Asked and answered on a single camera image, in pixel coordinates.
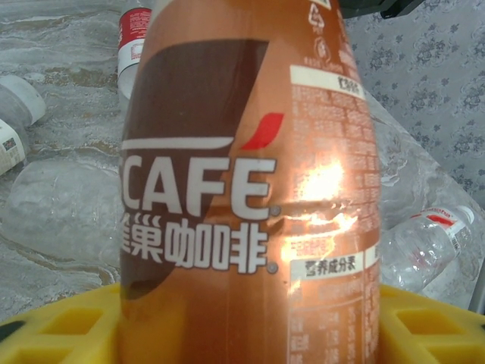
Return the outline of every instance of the marble countertop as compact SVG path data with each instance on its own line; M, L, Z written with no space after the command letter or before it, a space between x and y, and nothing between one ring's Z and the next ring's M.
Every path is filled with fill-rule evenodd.
M28 130L30 158L87 158L117 166L123 117L116 85L118 0L0 3L0 75L16 74L45 97L47 115ZM477 239L424 294L467 308L483 258L478 204L368 95L382 169L383 227L423 207L465 204L479 215ZM0 177L0 212L19 168ZM119 279L112 265L45 256L0 238L0 321Z

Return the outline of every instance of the clear plastic bottle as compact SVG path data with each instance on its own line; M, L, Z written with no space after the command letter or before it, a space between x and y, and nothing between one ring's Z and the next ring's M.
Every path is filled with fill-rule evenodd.
M383 232L383 283L423 290L474 238L473 221L474 212L467 206L436 206Z
M44 100L28 82L14 75L0 77L0 174L25 159L25 128L44 115Z
M127 0L120 18L118 40L118 95L120 108L128 109L143 43L152 14L152 0Z

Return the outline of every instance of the white bottle label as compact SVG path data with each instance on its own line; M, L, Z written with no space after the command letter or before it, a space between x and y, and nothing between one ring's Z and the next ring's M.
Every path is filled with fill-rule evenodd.
M14 129L0 119L0 175L25 159L20 137Z
M120 19L118 76L129 66L139 63L152 11L134 8Z
M458 233L463 229L468 230L466 224L456 215L453 215L448 209L440 207L431 207L423 210L421 213L412 216L416 218L421 216L440 226L448 235L449 241L452 242L453 248L455 248L456 255L458 256L462 251L462 247L457 239Z

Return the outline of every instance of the gray patterned fabric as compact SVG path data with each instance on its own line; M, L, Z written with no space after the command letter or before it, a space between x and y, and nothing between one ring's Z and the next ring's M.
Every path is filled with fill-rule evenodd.
M485 207L485 0L346 25L365 87Z

